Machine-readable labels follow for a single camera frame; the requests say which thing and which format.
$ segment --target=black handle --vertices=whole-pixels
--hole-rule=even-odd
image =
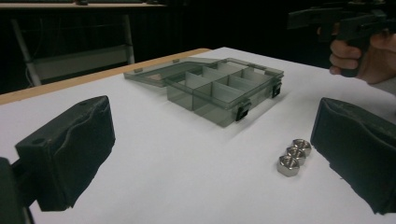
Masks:
[[[356,47],[361,50],[361,57],[358,59],[358,67],[355,69],[345,69],[343,68],[341,70],[341,75],[343,77],[355,77],[358,75],[359,70],[361,69],[361,62],[362,59],[367,52],[369,46],[370,46],[370,37],[363,37],[363,38],[358,38],[358,39],[352,39],[347,41],[349,46]]]

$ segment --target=plastic organizer box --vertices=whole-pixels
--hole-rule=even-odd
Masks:
[[[124,77],[166,87],[169,101],[226,127],[280,93],[283,71],[233,58],[184,58],[125,72]]]

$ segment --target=metal nut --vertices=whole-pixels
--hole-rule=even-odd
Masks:
[[[296,159],[300,166],[304,165],[305,163],[305,152],[298,147],[288,147],[286,148],[286,155],[293,157]]]
[[[285,155],[279,157],[277,162],[277,170],[285,176],[297,175],[300,170],[300,165],[296,159],[291,156]]]
[[[309,142],[305,141],[304,139],[294,139],[291,143],[291,146],[300,148],[305,153],[306,157],[309,156],[312,150],[311,144],[309,144]]]

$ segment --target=black wall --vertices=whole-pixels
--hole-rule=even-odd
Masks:
[[[318,42],[317,27],[287,30],[289,12],[319,6],[324,1],[185,2],[189,4],[159,10],[122,11],[128,13],[131,20],[137,62],[190,49],[229,47],[297,63],[330,66],[330,44]],[[105,12],[44,14],[43,17],[12,14],[0,18],[0,93],[29,85],[10,17],[20,17],[27,45],[37,58],[98,49],[123,41],[122,26],[117,25],[121,20],[116,15]]]

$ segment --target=white table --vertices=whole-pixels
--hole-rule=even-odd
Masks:
[[[236,49],[196,57],[283,70],[281,93],[227,128],[167,101],[165,89],[123,74],[0,105],[0,156],[14,162],[16,143],[73,104],[99,95],[110,100],[112,153],[74,208],[41,212],[34,203],[37,224],[396,223],[396,214],[375,215],[315,150],[297,176],[276,170],[293,139],[310,139],[322,97],[396,123],[393,95],[325,69]]]

